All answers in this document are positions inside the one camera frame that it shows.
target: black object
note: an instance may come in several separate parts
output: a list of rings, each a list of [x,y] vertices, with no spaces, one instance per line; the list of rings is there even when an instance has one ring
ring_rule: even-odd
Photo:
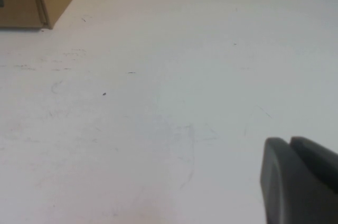
[[[338,155],[309,139],[267,139],[261,187],[268,224],[338,224]]]
[[[0,0],[0,7],[4,7],[4,6],[5,6],[4,0]]]

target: scuff mark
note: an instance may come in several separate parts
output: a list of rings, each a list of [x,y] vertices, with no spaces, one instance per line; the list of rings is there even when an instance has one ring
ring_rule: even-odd
[[[195,129],[193,125],[189,125],[187,127],[188,129],[188,138],[191,141],[191,156],[192,156],[192,163],[191,163],[191,169],[190,173],[187,177],[187,180],[181,185],[180,190],[182,190],[188,183],[191,182],[191,180],[194,177],[195,174]]]
[[[259,105],[257,105],[257,107],[260,108],[261,111],[263,111],[268,117],[272,118],[272,117],[270,116],[270,114],[267,113],[262,107],[260,107]]]

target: black plastic object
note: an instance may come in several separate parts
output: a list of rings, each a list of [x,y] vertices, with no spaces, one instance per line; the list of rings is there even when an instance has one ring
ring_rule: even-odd
[[[338,224],[338,155],[309,139],[267,139],[261,187],[268,224]]]

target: white surface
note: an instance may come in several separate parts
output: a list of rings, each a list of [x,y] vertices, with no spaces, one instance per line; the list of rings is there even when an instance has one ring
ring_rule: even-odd
[[[266,137],[338,151],[337,15],[74,0],[53,31],[0,31],[0,223],[264,223]]]

